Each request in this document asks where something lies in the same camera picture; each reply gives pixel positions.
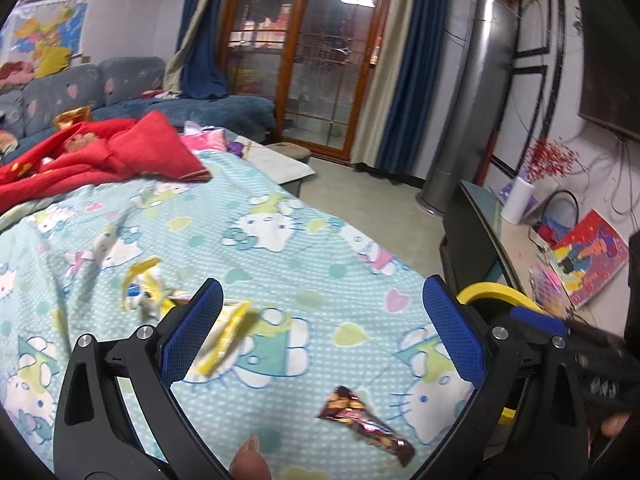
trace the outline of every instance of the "blue gripper pad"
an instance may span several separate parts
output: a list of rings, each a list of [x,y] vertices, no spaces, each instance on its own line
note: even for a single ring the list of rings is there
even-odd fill
[[[515,306],[509,312],[509,317],[523,323],[539,328],[552,335],[568,336],[564,323],[557,317],[545,316],[523,306]]]
[[[425,280],[422,303],[460,377],[479,388],[485,377],[484,350],[436,276]]]
[[[222,285],[209,278],[191,298],[187,314],[162,346],[160,377],[166,386],[184,379],[222,311]]]

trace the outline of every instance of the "red blanket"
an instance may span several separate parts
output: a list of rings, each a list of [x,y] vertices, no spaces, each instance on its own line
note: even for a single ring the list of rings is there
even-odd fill
[[[54,160],[43,162],[46,156]],[[0,214],[26,200],[142,173],[172,180],[211,179],[160,112],[139,121],[85,122],[60,130],[0,168]]]

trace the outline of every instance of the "bedspread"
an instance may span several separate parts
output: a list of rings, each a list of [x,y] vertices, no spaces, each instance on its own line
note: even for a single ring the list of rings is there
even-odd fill
[[[84,186],[0,218],[0,401],[52,466],[56,401],[76,339],[128,337],[129,267],[161,259],[168,286],[208,277],[259,317],[212,376],[172,391],[225,465],[251,433],[274,479],[409,478],[471,392],[424,311],[423,278],[339,218],[311,208],[244,160],[203,159],[210,182],[135,179]],[[355,390],[416,448],[407,468],[342,424],[316,418],[336,386]],[[130,383],[147,452],[161,457]]]

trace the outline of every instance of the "brown candy wrapper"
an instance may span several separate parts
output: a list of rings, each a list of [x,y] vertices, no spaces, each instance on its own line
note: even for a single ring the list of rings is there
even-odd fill
[[[371,415],[358,396],[346,386],[336,388],[318,418],[346,424],[373,446],[395,455],[402,467],[406,467],[415,455],[414,446]]]

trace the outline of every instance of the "television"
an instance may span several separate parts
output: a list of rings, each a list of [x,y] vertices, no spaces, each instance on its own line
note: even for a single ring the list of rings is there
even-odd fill
[[[640,28],[622,0],[580,0],[584,72],[579,115],[640,142]]]

